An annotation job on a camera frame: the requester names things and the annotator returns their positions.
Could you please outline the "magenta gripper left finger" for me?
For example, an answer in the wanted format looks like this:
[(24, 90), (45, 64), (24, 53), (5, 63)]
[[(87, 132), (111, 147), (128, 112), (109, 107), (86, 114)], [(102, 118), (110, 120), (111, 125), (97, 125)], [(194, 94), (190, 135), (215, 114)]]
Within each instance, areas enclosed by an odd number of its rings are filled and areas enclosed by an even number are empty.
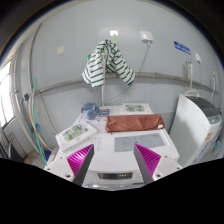
[(67, 156), (67, 162), (73, 172), (73, 182), (81, 186), (85, 179), (88, 167), (94, 155), (94, 145), (88, 145)]

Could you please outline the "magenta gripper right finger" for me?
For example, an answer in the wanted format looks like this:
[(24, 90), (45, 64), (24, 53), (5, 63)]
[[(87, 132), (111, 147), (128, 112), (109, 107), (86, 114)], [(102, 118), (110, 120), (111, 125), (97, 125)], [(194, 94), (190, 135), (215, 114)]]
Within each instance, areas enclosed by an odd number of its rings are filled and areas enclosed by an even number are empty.
[(152, 183), (153, 174), (159, 164), (161, 156), (137, 143), (134, 144), (134, 156), (140, 168), (144, 183)]

